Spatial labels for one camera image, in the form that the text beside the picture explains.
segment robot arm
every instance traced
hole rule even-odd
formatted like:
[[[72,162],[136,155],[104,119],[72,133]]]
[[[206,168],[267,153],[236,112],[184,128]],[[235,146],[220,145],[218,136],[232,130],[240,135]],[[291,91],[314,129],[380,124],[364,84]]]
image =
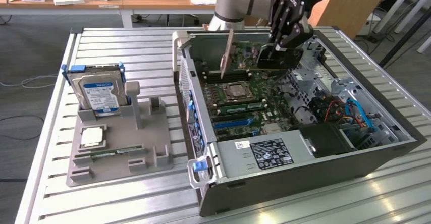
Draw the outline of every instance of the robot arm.
[[[311,9],[320,0],[218,0],[210,30],[243,30],[244,17],[270,20],[272,52],[299,46],[314,34],[308,25]]]

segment white table leg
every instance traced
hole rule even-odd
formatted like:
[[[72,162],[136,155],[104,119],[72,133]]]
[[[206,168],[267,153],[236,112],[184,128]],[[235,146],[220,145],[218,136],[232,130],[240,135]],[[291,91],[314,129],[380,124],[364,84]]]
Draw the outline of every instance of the white table leg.
[[[410,22],[411,18],[415,16],[415,14],[418,13],[418,11],[421,10],[422,6],[425,5],[425,3],[429,0],[419,0],[417,6],[413,8],[411,12],[409,13],[409,15],[406,16],[406,18],[403,19],[402,23],[398,25],[396,29],[395,29],[395,33],[401,33],[401,31],[405,29],[407,23]]]
[[[430,45],[431,45],[431,37],[429,38],[429,40],[425,42],[425,44],[418,49],[418,53],[423,53],[425,50],[427,50],[427,48],[430,47]]]
[[[123,20],[123,27],[132,28],[134,27],[134,24],[132,24],[134,10],[120,10],[120,14],[122,14],[122,20]]]
[[[386,14],[386,16],[383,17],[383,19],[382,19],[380,23],[378,24],[378,26],[376,26],[376,27],[375,27],[375,29],[374,29],[374,32],[375,32],[375,33],[379,33],[379,32],[382,31],[382,29],[383,29],[383,27],[384,27],[386,23],[388,23],[388,21],[390,21],[390,19],[391,19],[392,15],[395,14],[395,12],[396,12],[398,8],[401,7],[401,5],[403,4],[403,2],[405,2],[405,0],[398,0],[398,1],[395,2],[395,4],[392,5],[392,7],[391,7],[391,9],[390,9],[388,13]]]

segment motherboard circuit board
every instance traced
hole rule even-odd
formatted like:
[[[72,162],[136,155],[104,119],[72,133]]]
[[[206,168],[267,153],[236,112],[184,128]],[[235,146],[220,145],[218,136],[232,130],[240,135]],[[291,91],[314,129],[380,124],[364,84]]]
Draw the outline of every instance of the motherboard circuit board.
[[[279,90],[286,71],[202,75],[202,88],[219,141],[287,131],[298,124]]]

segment gray carpet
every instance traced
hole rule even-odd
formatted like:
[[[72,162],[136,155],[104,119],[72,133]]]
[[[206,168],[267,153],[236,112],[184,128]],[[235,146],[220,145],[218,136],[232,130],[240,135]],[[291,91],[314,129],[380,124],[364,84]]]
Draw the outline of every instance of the gray carpet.
[[[166,16],[151,15],[135,26],[166,26]],[[200,16],[200,22],[208,23],[211,16]],[[119,16],[14,16],[11,22],[0,26],[0,81],[19,83],[23,79],[58,71],[67,43],[70,28],[82,27],[122,27]],[[182,26],[182,16],[171,15],[170,26]],[[186,26],[194,26],[194,19],[186,17]],[[423,26],[409,47],[423,32],[430,29],[430,22]],[[372,54],[379,61],[390,51],[394,43],[384,41]],[[388,72],[405,85],[419,101],[431,108],[431,93],[429,72],[430,56],[411,50],[390,67]],[[54,79],[40,80],[35,85],[54,82]],[[7,88],[0,86],[0,118],[16,115],[38,115],[44,117],[52,87],[44,89]],[[19,137],[38,135],[42,124],[38,119],[14,119],[0,122],[0,134]],[[27,178],[38,139],[28,141],[11,140],[0,137],[0,179]],[[16,211],[24,191],[24,183],[0,183],[0,223],[14,223]]]

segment hard drive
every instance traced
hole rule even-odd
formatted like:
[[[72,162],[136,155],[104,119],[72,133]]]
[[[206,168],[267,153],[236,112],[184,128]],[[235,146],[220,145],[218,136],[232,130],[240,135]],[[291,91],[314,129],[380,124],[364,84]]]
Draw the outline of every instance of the hard drive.
[[[96,116],[118,113],[128,105],[124,92],[124,65],[74,65],[63,72],[79,100],[80,110],[95,111]]]

